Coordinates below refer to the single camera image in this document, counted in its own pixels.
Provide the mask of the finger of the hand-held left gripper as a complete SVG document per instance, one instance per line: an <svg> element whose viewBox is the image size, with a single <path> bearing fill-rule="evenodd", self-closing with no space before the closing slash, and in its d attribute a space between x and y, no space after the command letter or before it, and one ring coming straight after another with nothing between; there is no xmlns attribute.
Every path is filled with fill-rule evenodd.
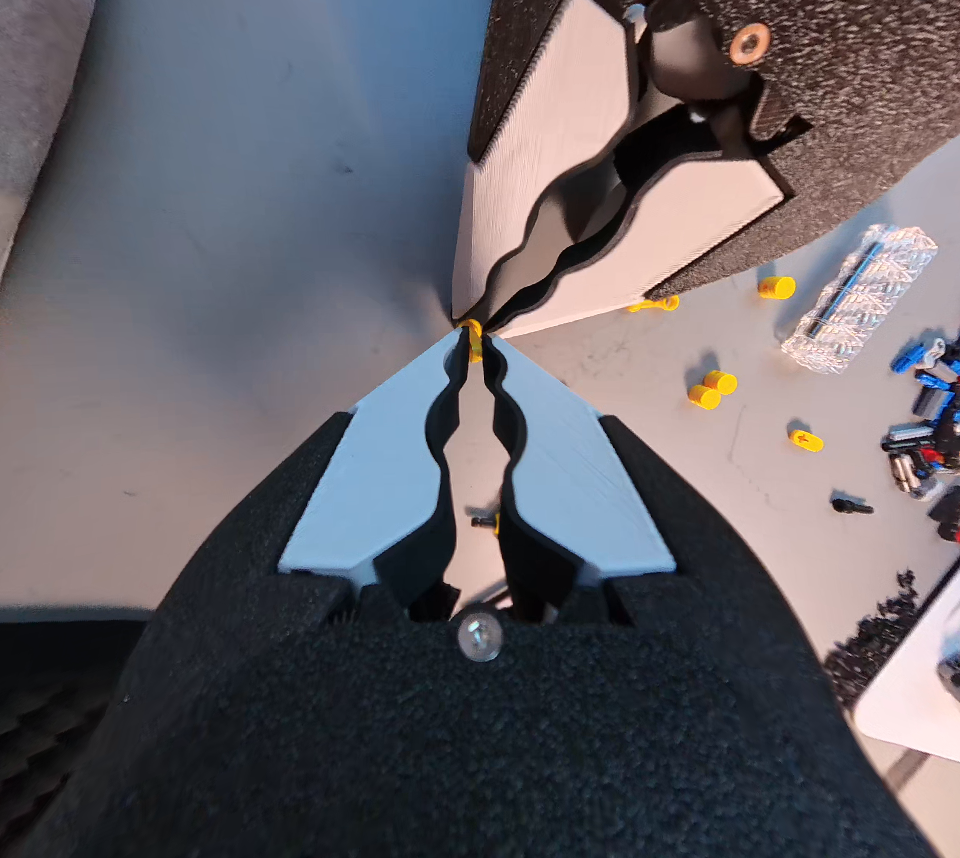
<svg viewBox="0 0 960 858"><path fill-rule="evenodd" d="M622 137L639 96L635 32L594 0L560 0L477 162L465 169L451 284L460 321L527 244L557 180Z"/></svg>
<svg viewBox="0 0 960 858"><path fill-rule="evenodd" d="M655 286L779 205L742 116L658 116L616 147L608 221L484 324L516 337L636 304Z"/></svg>

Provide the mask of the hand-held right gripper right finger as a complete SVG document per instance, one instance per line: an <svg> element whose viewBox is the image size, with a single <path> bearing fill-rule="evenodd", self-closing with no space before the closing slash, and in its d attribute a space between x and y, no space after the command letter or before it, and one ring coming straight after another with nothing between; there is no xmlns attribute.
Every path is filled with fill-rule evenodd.
<svg viewBox="0 0 960 858"><path fill-rule="evenodd" d="M513 615L542 622L579 589L677 564L604 416L503 339L482 339L493 432L507 452L497 540Z"/></svg>

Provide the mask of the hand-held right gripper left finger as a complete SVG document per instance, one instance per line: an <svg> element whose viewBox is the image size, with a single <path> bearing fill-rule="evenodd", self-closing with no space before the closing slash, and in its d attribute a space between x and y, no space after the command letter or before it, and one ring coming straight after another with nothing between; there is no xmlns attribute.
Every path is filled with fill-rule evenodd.
<svg viewBox="0 0 960 858"><path fill-rule="evenodd" d="M445 446L470 349L458 328L356 403L279 573L380 585L403 609L442 583L456 545Z"/></svg>

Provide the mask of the grey desk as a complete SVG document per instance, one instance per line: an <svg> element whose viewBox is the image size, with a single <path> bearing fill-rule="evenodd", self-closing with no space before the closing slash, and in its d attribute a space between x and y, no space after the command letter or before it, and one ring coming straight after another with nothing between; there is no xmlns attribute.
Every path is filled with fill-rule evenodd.
<svg viewBox="0 0 960 858"><path fill-rule="evenodd" d="M777 350L799 313L748 297L755 266L646 295L674 312L484 330L609 220L615 150L658 116L742 116L785 193L763 217L791 199L762 23L724 50L691 0L601 5L634 31L626 132L465 318L604 416L676 571L542 622L476 602L506 579L471 526L508 461L482 362L443 450L441 584L403 609L279 573L356 403L460 328L492 1L96 0L4 278L2 613L149 617L20 856L934 856L809 638L878 549L845 551L827 499L880 482L854 438L881 381ZM738 388L704 410L713 370Z"/></svg>

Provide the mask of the clear plastic building piece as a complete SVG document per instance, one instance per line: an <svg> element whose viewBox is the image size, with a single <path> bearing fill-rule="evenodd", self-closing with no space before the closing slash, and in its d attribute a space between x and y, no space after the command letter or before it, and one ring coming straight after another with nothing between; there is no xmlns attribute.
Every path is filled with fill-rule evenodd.
<svg viewBox="0 0 960 858"><path fill-rule="evenodd" d="M781 343L781 352L810 372L845 372L938 250L920 228L871 225Z"/></svg>

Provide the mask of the pile of small building parts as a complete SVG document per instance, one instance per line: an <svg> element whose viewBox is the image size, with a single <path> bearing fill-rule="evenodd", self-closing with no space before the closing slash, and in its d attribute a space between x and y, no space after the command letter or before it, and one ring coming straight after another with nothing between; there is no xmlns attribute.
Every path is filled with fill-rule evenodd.
<svg viewBox="0 0 960 858"><path fill-rule="evenodd" d="M959 542L959 339L923 333L893 358L915 396L906 422L889 426L880 447L897 489L927 506L940 540Z"/></svg>

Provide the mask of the heap of black tiny parts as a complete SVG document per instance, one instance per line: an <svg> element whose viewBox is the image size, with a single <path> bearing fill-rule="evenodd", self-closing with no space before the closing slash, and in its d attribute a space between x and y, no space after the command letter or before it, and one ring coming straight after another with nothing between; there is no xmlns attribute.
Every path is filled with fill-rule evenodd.
<svg viewBox="0 0 960 858"><path fill-rule="evenodd" d="M856 630L836 642L822 660L833 696L845 713L852 713L867 688L906 641L920 616L916 575L912 569L896 574L896 594L877 603L861 618Z"/></svg>

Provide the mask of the white board with motor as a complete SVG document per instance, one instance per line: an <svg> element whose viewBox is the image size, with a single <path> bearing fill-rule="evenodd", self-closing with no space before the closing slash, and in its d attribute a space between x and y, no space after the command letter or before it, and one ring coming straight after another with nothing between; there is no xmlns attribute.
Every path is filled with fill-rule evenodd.
<svg viewBox="0 0 960 858"><path fill-rule="evenodd" d="M854 709L859 732L957 763L959 570L955 565L924 604L917 623Z"/></svg>

